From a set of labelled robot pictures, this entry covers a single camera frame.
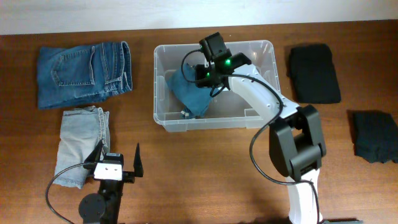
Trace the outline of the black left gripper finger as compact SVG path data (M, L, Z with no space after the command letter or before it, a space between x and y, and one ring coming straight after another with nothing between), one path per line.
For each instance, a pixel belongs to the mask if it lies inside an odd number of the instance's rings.
M84 163L98 162L100 160L102 150L103 150L103 141L100 140L99 143L93 149L93 151L90 153L90 155L85 159Z
M134 168L134 175L136 177L144 176L144 168L143 168L142 161L141 161L141 153L140 153L139 143L137 143L137 146L136 146L133 168Z

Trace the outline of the blue denim garment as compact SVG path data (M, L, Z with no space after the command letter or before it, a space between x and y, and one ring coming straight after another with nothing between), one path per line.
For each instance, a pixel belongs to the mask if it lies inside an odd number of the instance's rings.
M187 82L181 69L176 70L167 80L170 91L184 105L180 114L183 119L196 119L204 117L209 104L211 88L199 88L194 83Z

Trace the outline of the black garment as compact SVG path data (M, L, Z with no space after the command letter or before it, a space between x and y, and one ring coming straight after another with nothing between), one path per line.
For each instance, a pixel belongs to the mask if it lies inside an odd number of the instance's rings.
M292 48L289 78L299 103L333 104L341 101L333 55L327 44Z

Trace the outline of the dark navy garment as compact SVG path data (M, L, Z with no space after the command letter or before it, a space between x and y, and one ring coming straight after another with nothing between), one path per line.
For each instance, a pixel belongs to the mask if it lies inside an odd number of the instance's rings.
M389 113L353 113L355 155L369 163L397 163L397 124Z

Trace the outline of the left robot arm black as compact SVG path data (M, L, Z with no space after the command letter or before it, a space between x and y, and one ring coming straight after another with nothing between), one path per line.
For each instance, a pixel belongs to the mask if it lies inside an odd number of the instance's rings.
M140 146L136 146L133 171L123 170L124 156L108 152L102 154L104 144L99 142L85 159L84 168L89 176L99 181L97 193L88 194L79 204L83 223L117 223L124 184L133 184L144 175Z

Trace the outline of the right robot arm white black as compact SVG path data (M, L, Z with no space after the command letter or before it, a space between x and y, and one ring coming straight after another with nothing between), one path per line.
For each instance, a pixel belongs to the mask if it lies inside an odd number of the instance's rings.
M322 223L318 199L318 177L326 155L319 112L312 106L299 106L281 95L268 83L242 52L233 54L220 33L200 42L207 65L197 68L199 88L227 88L243 98L266 122L253 136L249 147L265 129L269 130L269 157L284 181L264 171L267 180L284 185L289 194L291 223Z

